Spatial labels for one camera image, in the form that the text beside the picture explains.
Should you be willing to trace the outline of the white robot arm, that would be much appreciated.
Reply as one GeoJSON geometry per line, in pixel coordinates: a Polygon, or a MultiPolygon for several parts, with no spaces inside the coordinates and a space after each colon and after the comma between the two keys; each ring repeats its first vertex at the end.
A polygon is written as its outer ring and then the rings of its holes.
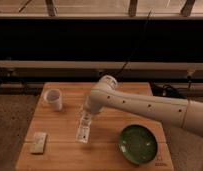
{"type": "Polygon", "coordinates": [[[117,80],[105,75],[92,87],[83,104],[86,113],[99,114],[103,107],[169,123],[203,137],[203,103],[187,99],[130,94],[116,90],[117,80]]]}

